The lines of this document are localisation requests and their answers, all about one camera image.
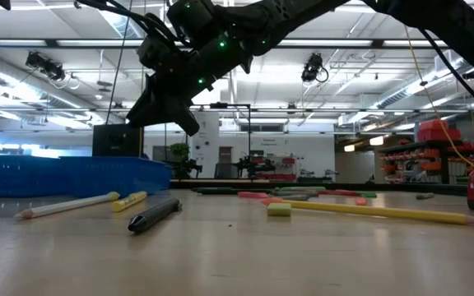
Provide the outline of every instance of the table surface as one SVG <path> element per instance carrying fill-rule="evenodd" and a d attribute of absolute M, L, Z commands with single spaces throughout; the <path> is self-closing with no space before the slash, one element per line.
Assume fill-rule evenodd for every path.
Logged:
<path fill-rule="evenodd" d="M 414 196 L 381 193 L 369 205 L 468 212 L 464 197 Z M 166 197 L 184 210 L 128 232 L 131 216 Z M 474 295 L 474 226 L 305 210 L 267 217 L 257 201 L 180 190 L 116 214 L 106 203 L 12 218 L 64 200 L 0 199 L 0 296 Z"/>

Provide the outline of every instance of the yellow cable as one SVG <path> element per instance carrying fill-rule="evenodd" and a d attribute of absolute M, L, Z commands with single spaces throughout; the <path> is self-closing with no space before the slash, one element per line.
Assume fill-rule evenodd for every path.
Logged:
<path fill-rule="evenodd" d="M 416 71 L 418 72 L 418 76 L 420 77 L 420 80 L 423 81 L 424 78 L 421 75 L 420 66 L 418 66 L 418 61 L 416 60 L 415 50 L 412 47 L 412 42 L 411 42 L 411 37 L 409 36 L 409 31 L 407 30 L 407 27 L 405 25 L 404 25 L 404 27 L 405 27 L 405 32 L 407 34 L 407 39 L 409 40 L 409 49 L 411 50 L 412 58 L 415 61 Z M 431 96 L 429 95 L 429 91 L 427 91 L 427 88 L 425 86 L 424 86 L 424 92 L 427 95 L 427 99 L 429 99 L 429 101 L 431 102 L 431 106 L 433 107 L 434 113 L 436 113 L 436 117 L 438 118 L 438 120 L 441 121 L 442 118 L 440 117 L 440 113 L 438 113 L 438 110 L 436 109 L 435 104 L 433 104 L 433 100 L 431 99 Z M 448 131 L 445 129 L 445 126 L 443 124 L 440 124 L 440 126 L 442 126 L 442 131 L 444 131 L 445 136 L 448 138 L 449 143 L 451 143 L 451 146 L 454 149 L 454 151 L 457 153 L 458 157 L 460 157 L 460 159 L 467 162 L 469 165 L 471 165 L 472 168 L 474 168 L 474 164 L 471 161 L 469 161 L 467 158 L 465 158 L 464 156 L 462 156 L 460 154 L 457 147 L 454 145 L 453 140 L 451 139 L 451 136 L 449 135 Z"/>

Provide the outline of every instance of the ceiling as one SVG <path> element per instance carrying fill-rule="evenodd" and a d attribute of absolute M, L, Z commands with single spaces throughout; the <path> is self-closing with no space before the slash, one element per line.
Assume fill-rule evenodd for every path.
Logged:
<path fill-rule="evenodd" d="M 255 2 L 235 0 L 235 5 Z M 129 6 L 129 0 L 122 3 Z M 12 1 L 13 10 L 0 10 L 0 39 L 117 39 L 119 34 L 96 9 L 72 7 L 72 0 L 22 0 Z M 136 13 L 153 12 L 160 16 L 162 1 L 133 0 Z M 408 29 L 413 39 L 421 38 L 417 30 Z M 404 39 L 406 29 L 390 16 L 370 12 L 361 1 L 351 1 L 335 12 L 320 16 L 302 25 L 288 37 L 310 38 L 349 38 L 349 39 Z M 28 72 L 25 60 L 28 49 L 0 49 L 0 60 Z M 41 49 L 44 56 L 63 64 L 63 68 L 75 75 L 81 82 L 73 90 L 68 86 L 63 91 L 88 101 L 98 107 L 109 106 L 109 94 L 97 99 L 99 80 L 113 82 L 118 64 L 120 49 L 103 51 L 100 66 L 99 49 Z M 303 86 L 300 75 L 303 64 L 311 53 L 321 53 L 328 61 L 330 79 L 322 85 Z M 420 69 L 425 72 L 434 66 L 434 50 L 415 51 Z M 142 92 L 142 69 L 135 50 L 123 51 L 119 67 L 114 101 L 130 107 Z M 34 72 L 42 81 L 44 77 Z M 298 108 L 368 108 L 381 99 L 381 95 L 403 86 L 407 80 L 416 77 L 416 66 L 410 50 L 398 49 L 273 49 L 262 57 L 253 60 L 252 72 L 246 75 L 240 68 L 236 70 L 237 96 L 235 103 L 251 104 L 256 107 L 285 108 L 296 103 Z M 223 93 L 228 89 L 228 81 L 221 80 L 216 90 Z M 447 77 L 443 82 L 430 88 L 434 99 L 440 99 L 462 91 L 462 87 Z M 400 104 L 388 108 L 418 109 L 415 97 L 405 99 Z M 213 99 L 230 102 L 228 96 L 203 96 L 194 102 L 206 103 Z M 465 104 L 470 100 L 455 98 L 452 103 Z M 298 113 L 295 116 L 308 116 Z M 339 113 L 317 113 L 314 118 L 338 118 Z M 385 122 L 395 118 L 369 118 L 371 122 Z"/>

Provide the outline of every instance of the yellow pencil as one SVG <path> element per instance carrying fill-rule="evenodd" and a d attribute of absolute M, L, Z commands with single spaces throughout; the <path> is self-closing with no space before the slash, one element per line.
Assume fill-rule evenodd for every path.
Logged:
<path fill-rule="evenodd" d="M 143 201 L 146 197 L 147 192 L 131 193 L 128 197 L 113 202 L 113 212 L 120 212 L 122 210 L 125 210 L 130 206 L 135 205 L 140 201 Z"/>
<path fill-rule="evenodd" d="M 349 213 L 357 215 L 375 215 L 382 217 L 404 218 L 415 220 L 426 220 L 440 223 L 450 224 L 472 224 L 474 217 L 448 212 L 439 212 L 433 210 L 406 210 L 393 208 L 378 208 L 369 206 L 347 206 L 324 202 L 307 202 L 307 201 L 284 201 L 274 199 L 272 202 L 290 203 L 292 208 L 305 210 L 324 210 L 340 213 Z"/>

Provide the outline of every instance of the shelf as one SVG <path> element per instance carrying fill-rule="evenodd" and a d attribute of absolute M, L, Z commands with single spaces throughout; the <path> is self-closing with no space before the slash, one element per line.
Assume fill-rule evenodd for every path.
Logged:
<path fill-rule="evenodd" d="M 462 141 L 453 141 L 454 145 L 460 146 Z M 396 153 L 396 152 L 403 152 L 403 151 L 410 151 L 416 150 L 420 148 L 445 148 L 447 149 L 448 146 L 451 146 L 449 141 L 425 141 L 425 142 L 417 142 L 411 143 L 407 145 L 400 145 L 394 146 L 389 148 L 383 148 L 379 150 L 380 153 Z"/>

